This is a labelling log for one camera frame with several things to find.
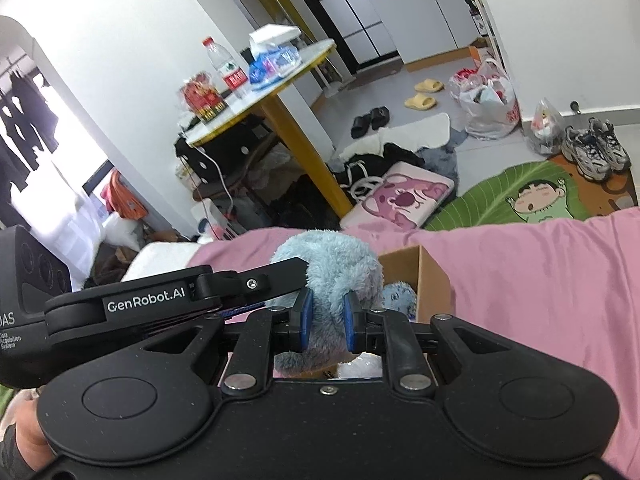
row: person's hand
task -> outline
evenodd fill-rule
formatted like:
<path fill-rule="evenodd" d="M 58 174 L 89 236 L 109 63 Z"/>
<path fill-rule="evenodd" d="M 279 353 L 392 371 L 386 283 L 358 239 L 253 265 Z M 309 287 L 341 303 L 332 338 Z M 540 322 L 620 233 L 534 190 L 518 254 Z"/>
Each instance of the person's hand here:
<path fill-rule="evenodd" d="M 36 418 L 37 402 L 37 400 L 26 400 L 15 412 L 15 442 L 20 455 L 34 471 L 43 468 L 53 460 L 51 448 Z"/>

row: yellow slipper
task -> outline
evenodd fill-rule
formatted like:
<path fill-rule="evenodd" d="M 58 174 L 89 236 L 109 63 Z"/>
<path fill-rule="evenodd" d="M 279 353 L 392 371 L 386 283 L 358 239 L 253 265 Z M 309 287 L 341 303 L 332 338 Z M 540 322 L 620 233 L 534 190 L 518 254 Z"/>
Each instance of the yellow slipper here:
<path fill-rule="evenodd" d="M 436 81 L 435 79 L 425 79 L 423 82 L 414 86 L 416 92 L 439 92 L 444 88 L 443 83 Z"/>
<path fill-rule="evenodd" d="M 431 110 L 438 102 L 433 97 L 427 97 L 426 95 L 418 94 L 411 99 L 407 99 L 404 102 L 404 106 L 411 108 L 411 110 Z"/>

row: pink fabric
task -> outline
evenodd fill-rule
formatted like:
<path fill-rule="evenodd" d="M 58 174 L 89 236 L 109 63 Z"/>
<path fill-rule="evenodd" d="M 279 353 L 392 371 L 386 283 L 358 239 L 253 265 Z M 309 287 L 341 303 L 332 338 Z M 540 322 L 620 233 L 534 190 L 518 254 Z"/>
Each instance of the pink fabric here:
<path fill-rule="evenodd" d="M 247 270 L 297 230 L 250 231 L 203 246 L 191 265 Z M 424 246 L 449 276 L 456 315 L 600 375 L 620 423 L 605 459 L 640 478 L 640 209 L 451 232 L 402 232 L 383 220 L 349 228 L 380 254 Z"/>

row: table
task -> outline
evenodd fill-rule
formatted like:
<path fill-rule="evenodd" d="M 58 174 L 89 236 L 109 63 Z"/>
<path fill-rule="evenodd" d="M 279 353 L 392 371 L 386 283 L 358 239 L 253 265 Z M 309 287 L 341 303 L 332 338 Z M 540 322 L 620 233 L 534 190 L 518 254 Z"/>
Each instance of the table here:
<path fill-rule="evenodd" d="M 322 40 L 302 48 L 300 50 L 302 63 L 295 71 L 279 83 L 262 90 L 252 91 L 242 99 L 235 96 L 229 97 L 226 100 L 228 104 L 226 110 L 211 122 L 201 123 L 187 133 L 188 145 L 201 146 L 209 142 L 247 117 L 254 107 L 259 106 L 276 134 L 286 144 L 331 208 L 340 218 L 345 216 L 351 210 L 351 202 L 338 186 L 313 144 L 278 97 L 278 93 L 297 78 L 321 64 L 334 47 L 334 40 Z"/>

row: black slipper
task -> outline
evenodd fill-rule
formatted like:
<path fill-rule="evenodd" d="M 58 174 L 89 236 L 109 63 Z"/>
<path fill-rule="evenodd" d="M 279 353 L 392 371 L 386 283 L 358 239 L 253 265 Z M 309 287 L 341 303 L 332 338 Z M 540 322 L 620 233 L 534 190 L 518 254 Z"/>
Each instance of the black slipper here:
<path fill-rule="evenodd" d="M 369 125 L 371 124 L 371 114 L 362 115 L 356 117 L 353 120 L 353 126 L 351 127 L 351 138 L 359 139 L 364 137 L 369 131 Z"/>
<path fill-rule="evenodd" d="M 386 106 L 373 108 L 373 110 L 370 111 L 369 114 L 371 115 L 371 127 L 374 130 L 377 130 L 382 126 L 386 126 L 387 124 L 389 124 L 389 108 L 387 108 Z"/>

